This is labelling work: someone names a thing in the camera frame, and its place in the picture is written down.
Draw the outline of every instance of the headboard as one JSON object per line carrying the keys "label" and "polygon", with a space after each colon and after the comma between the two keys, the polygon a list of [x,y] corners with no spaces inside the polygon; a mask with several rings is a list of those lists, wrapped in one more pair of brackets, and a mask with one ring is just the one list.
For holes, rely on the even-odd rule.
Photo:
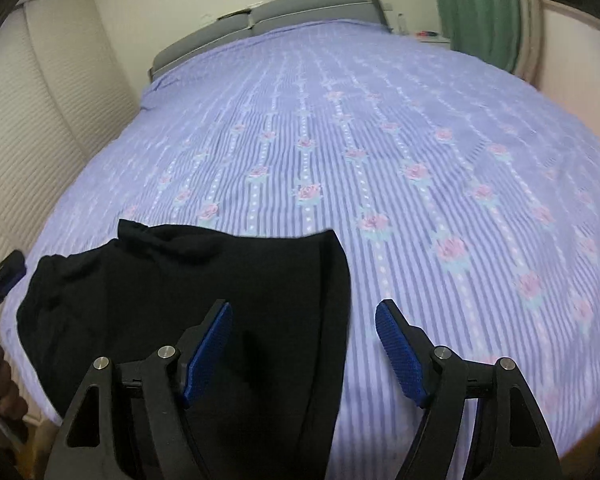
{"label": "headboard", "polygon": [[360,20],[388,26],[380,0],[274,0],[231,14],[176,41],[158,53],[149,69],[152,81],[187,59],[216,46],[275,28],[322,20]]}
{"label": "headboard", "polygon": [[30,250],[64,190],[137,111],[93,0],[31,0],[7,17],[0,28],[0,261]]}

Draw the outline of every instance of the metal screw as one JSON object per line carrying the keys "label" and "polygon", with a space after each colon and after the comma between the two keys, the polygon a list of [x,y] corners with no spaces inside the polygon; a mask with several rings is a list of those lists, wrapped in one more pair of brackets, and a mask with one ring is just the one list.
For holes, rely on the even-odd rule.
{"label": "metal screw", "polygon": [[451,350],[446,346],[436,346],[433,353],[438,359],[449,359],[451,357]]}
{"label": "metal screw", "polygon": [[514,370],[516,368],[516,362],[508,357],[503,357],[500,359],[500,366],[502,366],[505,370]]}
{"label": "metal screw", "polygon": [[158,350],[158,357],[162,359],[168,359],[176,353],[176,349],[173,346],[167,345],[163,346]]}
{"label": "metal screw", "polygon": [[98,357],[94,362],[93,362],[93,367],[96,370],[103,370],[104,368],[106,368],[107,366],[109,366],[109,359],[106,357]]}

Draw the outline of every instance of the blue gripper pad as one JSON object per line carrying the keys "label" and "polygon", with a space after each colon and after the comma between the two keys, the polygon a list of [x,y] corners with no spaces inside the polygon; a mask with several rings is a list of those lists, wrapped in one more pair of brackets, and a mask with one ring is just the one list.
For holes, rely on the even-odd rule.
{"label": "blue gripper pad", "polygon": [[422,407],[428,398],[423,385],[422,365],[384,301],[376,308],[376,332],[402,392]]}
{"label": "blue gripper pad", "polygon": [[225,303],[189,362],[187,382],[182,393],[187,407],[204,393],[209,384],[211,375],[229,339],[233,320],[234,311],[229,303]]}

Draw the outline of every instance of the gray headboard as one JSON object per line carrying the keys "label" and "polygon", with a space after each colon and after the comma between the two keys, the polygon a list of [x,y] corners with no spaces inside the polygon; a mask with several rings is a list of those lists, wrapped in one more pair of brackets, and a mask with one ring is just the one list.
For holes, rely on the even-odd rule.
{"label": "gray headboard", "polygon": [[321,20],[360,20],[387,26],[379,0],[274,0],[218,20],[161,51],[149,69],[153,80],[197,54],[275,28]]}

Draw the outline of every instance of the hand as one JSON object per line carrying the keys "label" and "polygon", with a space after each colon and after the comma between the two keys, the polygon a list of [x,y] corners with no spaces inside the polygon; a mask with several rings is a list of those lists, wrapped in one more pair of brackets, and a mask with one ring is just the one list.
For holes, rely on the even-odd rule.
{"label": "hand", "polygon": [[4,350],[0,346],[0,414],[20,420],[28,411],[27,401],[20,396],[18,385],[11,380],[11,366],[4,360]]}

